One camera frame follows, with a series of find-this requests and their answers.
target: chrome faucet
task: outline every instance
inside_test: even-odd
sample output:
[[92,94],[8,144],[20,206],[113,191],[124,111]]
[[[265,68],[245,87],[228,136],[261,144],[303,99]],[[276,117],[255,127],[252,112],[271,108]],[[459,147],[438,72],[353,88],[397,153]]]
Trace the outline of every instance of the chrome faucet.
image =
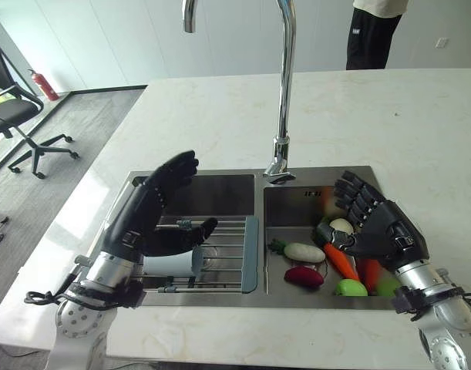
[[[276,0],[280,6],[283,17],[283,60],[281,62],[280,85],[280,114],[278,132],[273,139],[273,160],[264,171],[264,176],[270,183],[280,183],[293,180],[294,175],[288,172],[288,144],[290,138],[287,135],[288,108],[290,106],[291,77],[294,68],[296,21],[293,0]],[[185,32],[195,32],[194,14],[196,0],[182,1],[183,29]]]

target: black pants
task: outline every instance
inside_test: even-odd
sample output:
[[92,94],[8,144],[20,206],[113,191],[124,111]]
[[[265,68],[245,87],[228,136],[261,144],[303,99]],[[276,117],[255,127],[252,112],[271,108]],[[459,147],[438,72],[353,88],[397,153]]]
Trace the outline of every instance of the black pants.
[[401,17],[379,18],[354,8],[348,34],[346,69],[384,69],[392,34]]

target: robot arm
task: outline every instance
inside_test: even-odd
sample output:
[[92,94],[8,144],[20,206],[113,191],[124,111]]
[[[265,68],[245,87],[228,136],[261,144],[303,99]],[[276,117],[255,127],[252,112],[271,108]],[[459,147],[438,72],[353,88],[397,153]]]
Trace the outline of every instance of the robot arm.
[[[56,342],[46,369],[103,369],[106,336],[117,308],[136,308],[143,300],[142,283],[131,279],[139,272],[142,256],[180,254],[210,236],[217,226],[214,218],[190,230],[155,230],[163,208],[178,188],[191,182],[198,163],[194,151],[181,153],[138,184],[131,194],[121,194],[125,199],[115,203],[118,209],[106,220],[96,259],[78,256],[76,266],[55,294],[26,295],[26,303],[59,305]],[[89,271],[78,281],[84,267]]]
[[420,340],[438,370],[471,370],[471,293],[429,263],[426,240],[400,210],[372,185],[345,171],[335,183],[336,205],[360,230],[348,235],[321,222],[318,232],[339,250],[373,258],[403,286],[392,303],[397,313],[414,314]]

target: fire extinguisher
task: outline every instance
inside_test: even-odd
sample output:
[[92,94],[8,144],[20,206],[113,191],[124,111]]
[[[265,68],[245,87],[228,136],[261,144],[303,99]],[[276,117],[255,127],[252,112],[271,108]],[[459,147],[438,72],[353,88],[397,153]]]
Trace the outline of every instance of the fire extinguisher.
[[38,85],[48,100],[57,100],[59,98],[42,74],[35,72],[33,69],[28,69],[28,71],[32,73],[32,80]]

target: wall outlet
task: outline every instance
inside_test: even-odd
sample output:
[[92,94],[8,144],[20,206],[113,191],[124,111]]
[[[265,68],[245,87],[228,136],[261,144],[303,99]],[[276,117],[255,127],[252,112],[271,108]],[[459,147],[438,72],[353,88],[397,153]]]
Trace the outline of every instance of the wall outlet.
[[439,40],[437,40],[436,43],[436,49],[443,49],[446,47],[446,44],[448,43],[449,39],[447,37],[441,37]]

